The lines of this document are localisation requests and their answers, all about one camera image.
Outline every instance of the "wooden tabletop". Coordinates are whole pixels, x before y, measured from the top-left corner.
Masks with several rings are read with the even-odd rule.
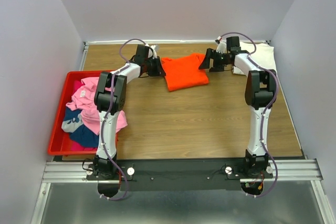
[[[90,45],[84,70],[118,69],[120,45]],[[205,53],[215,44],[161,44],[170,58]],[[123,54],[131,58],[136,45]],[[169,92],[162,77],[138,78],[127,85],[124,111],[128,126],[118,133],[119,159],[243,157],[249,142],[250,110],[246,77],[207,73],[209,84]],[[268,148],[274,156],[301,156],[301,149],[280,92],[268,124]]]

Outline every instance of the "pink shirt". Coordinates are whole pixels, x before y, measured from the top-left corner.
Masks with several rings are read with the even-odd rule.
[[[88,77],[81,80],[84,85],[81,86],[71,97],[72,101],[66,106],[71,110],[82,110],[80,115],[84,125],[99,135],[100,123],[97,106],[94,103],[95,92],[97,89],[99,77]],[[120,111],[117,121],[117,132],[127,126],[125,112]]]

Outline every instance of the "red plastic container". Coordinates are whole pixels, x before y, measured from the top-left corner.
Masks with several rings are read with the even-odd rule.
[[[89,155],[96,153],[96,151],[71,151],[73,141],[69,138],[69,133],[64,132],[61,126],[65,115],[65,104],[71,101],[75,80],[80,81],[86,77],[98,77],[100,76],[100,73],[101,70],[73,71],[67,74],[55,116],[54,127],[52,128],[50,136],[48,146],[49,155]]]

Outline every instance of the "white wall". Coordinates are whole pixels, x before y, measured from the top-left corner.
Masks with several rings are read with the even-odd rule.
[[[272,43],[302,149],[318,159],[336,213],[335,14],[335,0],[295,0]]]
[[[293,0],[62,0],[85,41],[275,34]]]
[[[0,0],[0,223],[30,223],[81,39],[61,0]]]

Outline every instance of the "gray floor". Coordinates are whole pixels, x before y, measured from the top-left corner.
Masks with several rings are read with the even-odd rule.
[[[99,198],[96,184],[53,184],[42,223],[323,223],[310,182],[278,182],[266,197],[242,191],[133,192]]]

